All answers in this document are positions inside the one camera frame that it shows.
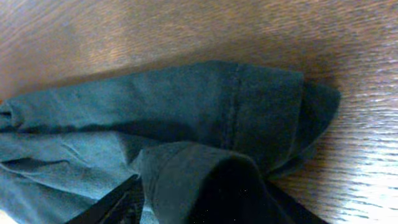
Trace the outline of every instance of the clothing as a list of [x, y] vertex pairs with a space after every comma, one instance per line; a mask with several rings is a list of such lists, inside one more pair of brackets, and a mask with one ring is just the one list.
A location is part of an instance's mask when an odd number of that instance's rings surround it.
[[143, 223], [176, 223], [223, 161], [267, 179], [299, 169], [339, 98], [301, 73], [228, 62], [18, 96], [0, 106], [0, 209], [65, 223], [139, 175]]

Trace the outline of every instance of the fabric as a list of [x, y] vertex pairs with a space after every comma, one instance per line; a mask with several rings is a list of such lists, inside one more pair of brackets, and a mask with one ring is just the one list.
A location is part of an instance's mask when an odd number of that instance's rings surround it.
[[65, 223], [139, 175], [142, 223], [177, 223], [223, 161], [266, 179], [299, 169], [339, 97], [301, 73], [228, 62], [18, 96], [0, 105], [0, 209]]

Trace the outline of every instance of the brown wooden surface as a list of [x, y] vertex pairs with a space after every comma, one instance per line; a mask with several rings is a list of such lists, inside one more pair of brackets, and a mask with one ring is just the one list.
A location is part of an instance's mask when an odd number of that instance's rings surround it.
[[318, 156], [278, 184], [331, 223], [398, 223], [398, 1], [0, 0], [1, 99], [209, 59], [338, 88]]

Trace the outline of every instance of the dark green cloth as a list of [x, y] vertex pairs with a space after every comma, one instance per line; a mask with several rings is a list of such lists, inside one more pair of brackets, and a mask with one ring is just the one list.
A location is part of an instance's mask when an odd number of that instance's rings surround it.
[[300, 168], [339, 99], [301, 73], [228, 62], [18, 96], [0, 106], [0, 209], [64, 223], [138, 174], [145, 222], [176, 223], [231, 157], [268, 179]]

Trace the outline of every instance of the wooden surface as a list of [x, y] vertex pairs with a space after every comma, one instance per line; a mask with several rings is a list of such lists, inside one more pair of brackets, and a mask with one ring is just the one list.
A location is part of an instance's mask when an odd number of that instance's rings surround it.
[[209, 59], [339, 89], [318, 156], [278, 184], [330, 223], [398, 223], [398, 1], [0, 0], [2, 99]]

